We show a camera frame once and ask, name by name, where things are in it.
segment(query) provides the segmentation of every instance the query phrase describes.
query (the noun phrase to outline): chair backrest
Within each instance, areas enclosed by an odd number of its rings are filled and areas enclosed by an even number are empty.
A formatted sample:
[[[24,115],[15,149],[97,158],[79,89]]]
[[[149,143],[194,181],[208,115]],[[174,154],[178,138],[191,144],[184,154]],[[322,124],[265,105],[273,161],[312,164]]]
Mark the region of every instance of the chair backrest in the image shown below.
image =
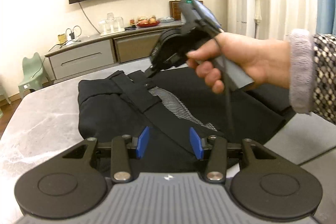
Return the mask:
[[[31,75],[36,73],[42,65],[42,60],[38,52],[34,53],[32,58],[24,57],[22,60],[23,75]]]

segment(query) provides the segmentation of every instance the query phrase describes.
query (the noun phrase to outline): red fruit plate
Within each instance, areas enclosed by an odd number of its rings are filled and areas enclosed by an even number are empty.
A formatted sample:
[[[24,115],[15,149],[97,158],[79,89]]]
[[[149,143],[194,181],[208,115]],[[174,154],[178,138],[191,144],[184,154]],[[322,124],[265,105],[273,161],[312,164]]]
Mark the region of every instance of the red fruit plate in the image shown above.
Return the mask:
[[[142,27],[142,28],[146,28],[146,27],[154,27],[154,26],[156,26],[156,25],[159,25],[160,24],[160,21],[156,21],[156,22],[154,22],[154,23],[147,23],[147,24],[141,24],[141,23],[138,23],[138,26],[139,27]]]

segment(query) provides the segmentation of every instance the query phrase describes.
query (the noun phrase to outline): human hand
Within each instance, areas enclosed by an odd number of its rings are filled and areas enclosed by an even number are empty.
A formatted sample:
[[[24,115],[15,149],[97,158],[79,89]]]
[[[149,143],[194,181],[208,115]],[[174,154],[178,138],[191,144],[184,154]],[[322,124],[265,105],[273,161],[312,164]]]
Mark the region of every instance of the human hand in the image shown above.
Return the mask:
[[[237,63],[256,85],[270,83],[289,88],[289,42],[274,39],[259,40],[226,32],[217,35],[216,39],[221,50],[212,39],[196,51],[187,54],[188,66],[195,69],[198,77],[203,78],[214,93],[223,92],[224,84],[219,69],[214,68],[207,60],[222,53]]]

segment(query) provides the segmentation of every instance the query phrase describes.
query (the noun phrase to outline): countertop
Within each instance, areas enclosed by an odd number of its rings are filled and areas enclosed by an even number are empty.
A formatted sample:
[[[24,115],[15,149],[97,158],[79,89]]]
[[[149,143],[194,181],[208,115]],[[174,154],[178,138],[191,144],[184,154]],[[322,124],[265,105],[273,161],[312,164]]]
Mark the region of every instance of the countertop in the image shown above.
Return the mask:
[[[0,140],[1,224],[15,223],[22,216],[13,192],[18,178],[82,140],[78,131],[78,82],[103,79],[117,70],[126,74],[145,70],[149,65],[149,59],[125,63],[49,86],[23,99]],[[335,145],[336,127],[315,114],[295,115],[266,144],[294,163]]]
[[[125,35],[132,35],[132,34],[139,34],[139,33],[144,33],[144,32],[149,32],[149,31],[163,30],[163,29],[166,29],[167,27],[172,27],[172,28],[179,27],[181,25],[183,25],[183,23],[180,20],[177,20],[177,21],[173,21],[169,23],[160,23],[159,25],[154,26],[154,27],[147,27],[147,28],[137,27],[137,29],[134,29],[134,30],[125,30],[124,32],[115,32],[115,33],[104,35],[104,36],[101,36],[100,34],[94,34],[90,37],[81,38],[80,42],[75,42],[68,46],[63,46],[62,48],[60,46],[55,46],[50,52],[47,52],[47,54],[45,54],[45,57],[50,57],[50,56],[59,54],[61,52],[66,52],[74,48],[78,48],[84,45],[92,44],[92,43],[103,41],[103,40],[123,37]]]

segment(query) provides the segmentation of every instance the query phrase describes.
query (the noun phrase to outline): white logo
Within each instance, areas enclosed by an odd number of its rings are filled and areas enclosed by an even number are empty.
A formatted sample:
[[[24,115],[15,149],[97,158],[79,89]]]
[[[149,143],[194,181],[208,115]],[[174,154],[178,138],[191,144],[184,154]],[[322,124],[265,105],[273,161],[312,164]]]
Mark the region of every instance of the white logo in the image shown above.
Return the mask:
[[[171,179],[173,179],[174,177],[172,176],[172,175],[170,175],[170,174],[168,174],[168,175],[166,175],[166,176],[164,176],[163,177],[165,180],[171,180]]]

